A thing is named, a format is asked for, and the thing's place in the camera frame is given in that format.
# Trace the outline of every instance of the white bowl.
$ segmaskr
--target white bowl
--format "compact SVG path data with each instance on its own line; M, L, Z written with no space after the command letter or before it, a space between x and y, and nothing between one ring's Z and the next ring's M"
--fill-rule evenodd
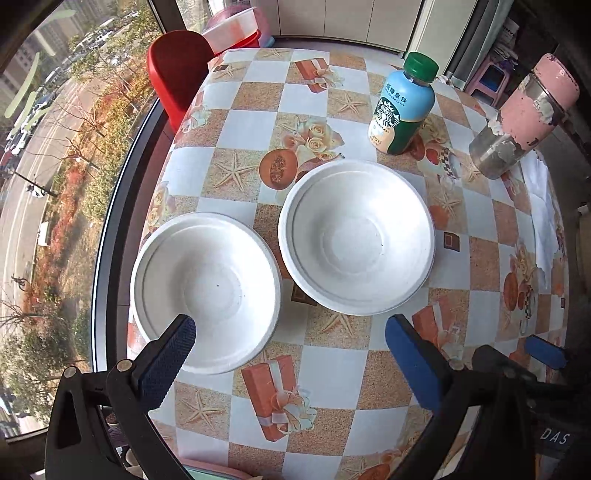
M435 238L427 206L403 177L377 163L335 160L287 195L279 246L294 281L318 303L374 315L421 287Z
M139 252L131 311L147 340L179 313L197 326L183 368L229 372L254 358L271 337L281 301L279 268L263 239L225 215L189 213L167 223Z

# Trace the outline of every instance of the window frame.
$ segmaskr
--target window frame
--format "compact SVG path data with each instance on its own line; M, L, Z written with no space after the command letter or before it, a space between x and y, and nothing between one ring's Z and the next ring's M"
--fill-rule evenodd
M63 0L9 2L0 18L0 74L4 72L27 37ZM148 0L163 33L186 30L176 0ZM117 360L117 299L121 255L139 186L168 116L157 99L131 145L105 216L95 264L92 292L91 348L94 370L114 366ZM4 439L0 434L0 458L12 460L3 473L8 478L26 478L45 465L47 429Z

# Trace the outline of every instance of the table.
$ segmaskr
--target table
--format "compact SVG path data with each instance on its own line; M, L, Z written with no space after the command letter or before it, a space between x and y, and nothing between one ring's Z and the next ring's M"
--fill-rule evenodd
M550 377L525 353L524 341L535 333L564 344L569 288L560 212L555 207L560 248L545 288L537 281L530 202L519 165L488 180L467 153L496 111L441 82L433 83L435 105L409 152L377 151L368 124L385 76L401 66L402 60L389 65L281 48L231 50L213 61L168 153L143 237L187 212L240 220L277 258L282 308L271 342L252 362L223 375L181 371L162 406L151 412L179 456L286 480L354 480L369 478L370 470L371 478L385 479L430 418L385 344L391 313L405 314L456 364L470 366L475 348L489 344L540 379ZM409 301L386 314L352 317L317 305L294 285L277 239L293 179L259 172L263 156L280 148L295 152L296 179L323 162L359 158L395 169L415 187L434 219L436 256L427 282ZM135 322L130 318L130 358L144 345ZM255 407L260 413L273 402L261 394L270 378L263 362L273 359L284 387L297 387L288 401L292 409L281 410L293 414L289 423L264 428L275 440L269 441ZM469 417L456 451L475 412Z

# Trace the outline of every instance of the bowl rim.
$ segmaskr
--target bowl rim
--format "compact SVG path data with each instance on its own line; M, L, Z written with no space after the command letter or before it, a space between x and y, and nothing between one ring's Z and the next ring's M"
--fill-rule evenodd
M318 291L310 283L305 275L302 275L302 269L299 265L299 262L296 263L294 258L296 255L294 254L293 250L293 242L291 240L291 235L288 236L288 230L291 229L291 223L293 221L293 206L294 202L298 202L300 200L300 192L302 190L308 190L315 182L316 177L321 175L325 170L331 170L334 168L342 168L343 165L350 165L351 167L360 167L363 168L365 171L367 169L374 169L376 172L379 171L380 174L386 174L395 176L396 178L402 180L414 194L416 195L417 199L420 202L420 205L423 207L424 214L427 219L427 224L430 231L430 244L429 244L429 253L428 256L430 260L428 265L423 270L422 275L419 277L420 281L417 283L417 287L410 292L410 294L401 302L385 305L385 301L381 302L379 308L369 309L366 304L351 304L351 303L343 303L337 301L325 294L321 291ZM433 267L433 263L435 260L435 228L433 225L433 219L431 218L431 214L425 204L425 201L418 193L418 191L414 188L414 186L405 179L400 173L392 170L391 168L376 163L374 161L368 160L354 160L354 159L342 159L342 160L332 160L323 165L320 165L313 170L309 171L304 177L298 181L294 187L290 190L289 194L287 195L283 208L281 209L281 213L279 215L279 226L278 226L278 237L279 237L279 248L281 250L281 256L285 263L285 267L287 271L290 273L291 277L293 278L294 282L311 298L315 301L320 303L322 306L334 310L335 312L344 313L346 315L354 315L354 316L371 316L371 315L378 315L380 313L388 312L392 309L395 309L409 300L427 281L429 274L431 273L431 269Z
M179 215L178 217L175 217L167 221L145 241L145 243L139 250L138 256L135 259L134 267L131 273L131 296L129 302L129 311L134 316L138 330L146 342L150 342L158 338L158 336L153 331L153 327L151 327L150 323L147 320L147 315L145 314L145 307L142 305L143 301L141 295L141 287L143 285L145 269L147 267L147 264L151 260L152 256L154 255L154 252L166 240L166 235L168 233L177 233L183 230L184 228L188 228L190 226L202 225L202 220L213 220L217 222L228 223L234 227L237 227L242 232L246 233L255 242L256 246L260 248L262 253L265 255L265 258L267 259L267 262L271 269L271 274L273 276L273 286L275 293L275 306L273 309L273 313L271 315L267 331L265 332L265 335L261 338L261 340L257 343L256 347L249 351L249 353L247 353L237 361L225 364L225 366L223 367L191 367L188 365L183 365L182 367L184 370L195 374L212 375L230 372L241 367L245 363L255 358L265 348L265 345L269 342L269 340L273 336L273 333L275 332L275 329L277 328L279 312L281 309L281 274L279 271L279 265L277 264L277 260L275 259L275 255L273 255L271 248L267 245L263 238L252 228L246 226L244 223L228 215L212 212L185 213L183 215ZM146 326L150 325L150 328L152 329L151 332L147 331L147 328L144 325L142 325L141 316L143 316L142 318L146 322Z

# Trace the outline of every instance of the pink stool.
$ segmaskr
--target pink stool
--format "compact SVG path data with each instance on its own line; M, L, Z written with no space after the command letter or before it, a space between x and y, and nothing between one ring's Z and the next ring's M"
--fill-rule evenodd
M509 73L493 62L490 55L487 55L465 91L468 95L473 96L474 91L478 90L492 101L486 103L496 106L508 82Z

